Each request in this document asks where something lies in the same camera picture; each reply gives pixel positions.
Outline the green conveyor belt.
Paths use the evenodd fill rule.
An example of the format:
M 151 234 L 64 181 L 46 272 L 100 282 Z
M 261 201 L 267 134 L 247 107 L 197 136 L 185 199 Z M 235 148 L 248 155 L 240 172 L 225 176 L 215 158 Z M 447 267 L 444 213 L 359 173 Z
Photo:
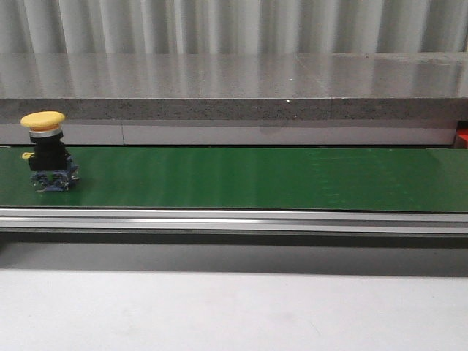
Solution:
M 72 147 L 79 181 L 37 192 L 1 150 L 8 207 L 467 210 L 467 152 L 448 148 Z

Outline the grey stone countertop slab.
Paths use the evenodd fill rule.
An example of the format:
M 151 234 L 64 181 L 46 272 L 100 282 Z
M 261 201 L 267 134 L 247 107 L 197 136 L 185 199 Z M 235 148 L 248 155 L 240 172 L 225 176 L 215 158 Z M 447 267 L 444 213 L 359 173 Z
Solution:
M 435 120 L 467 118 L 465 53 L 1 56 L 1 119 Z

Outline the red plastic tray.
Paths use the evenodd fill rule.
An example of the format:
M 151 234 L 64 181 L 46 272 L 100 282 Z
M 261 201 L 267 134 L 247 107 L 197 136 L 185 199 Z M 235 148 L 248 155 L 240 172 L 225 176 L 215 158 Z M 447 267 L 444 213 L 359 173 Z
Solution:
M 468 149 L 468 121 L 460 121 L 458 123 L 453 147 Z

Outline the white corrugated curtain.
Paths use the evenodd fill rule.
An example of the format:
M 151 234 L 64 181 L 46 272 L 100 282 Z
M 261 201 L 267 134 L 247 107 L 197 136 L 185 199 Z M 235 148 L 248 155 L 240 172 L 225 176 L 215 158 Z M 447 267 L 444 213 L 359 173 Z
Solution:
M 465 1 L 3 1 L 2 53 L 467 49 Z

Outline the aluminium conveyor frame rail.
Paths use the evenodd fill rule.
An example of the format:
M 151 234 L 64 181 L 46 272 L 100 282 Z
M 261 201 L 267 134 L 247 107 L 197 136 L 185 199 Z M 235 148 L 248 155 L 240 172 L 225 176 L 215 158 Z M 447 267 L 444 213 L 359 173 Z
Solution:
M 1 227 L 465 235 L 467 215 L 343 211 L 3 208 Z

